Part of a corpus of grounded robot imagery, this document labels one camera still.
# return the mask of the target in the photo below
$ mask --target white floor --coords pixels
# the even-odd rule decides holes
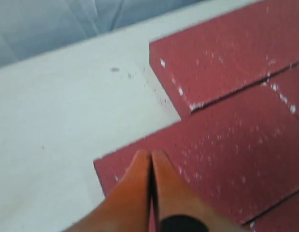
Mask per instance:
[[[254,1],[202,2],[0,69],[0,232],[57,232],[96,207],[93,160],[180,120],[148,42]]]

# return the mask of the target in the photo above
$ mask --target white surface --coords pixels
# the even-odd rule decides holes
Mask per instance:
[[[254,1],[199,3],[0,69],[0,232],[57,232],[96,207],[92,161],[179,120],[148,42]]]

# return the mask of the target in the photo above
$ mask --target gray fabric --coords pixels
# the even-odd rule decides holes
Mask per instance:
[[[199,0],[0,0],[0,66]]]

